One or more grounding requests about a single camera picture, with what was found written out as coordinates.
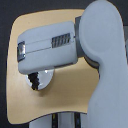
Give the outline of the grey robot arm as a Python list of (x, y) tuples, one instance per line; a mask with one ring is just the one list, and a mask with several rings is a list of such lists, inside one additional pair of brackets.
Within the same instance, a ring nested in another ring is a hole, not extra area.
[(89, 101), (88, 128), (128, 128), (128, 63), (123, 22), (108, 0), (95, 0), (78, 26), (67, 21), (29, 29), (17, 40), (18, 70), (31, 74), (75, 64), (85, 56), (99, 65)]

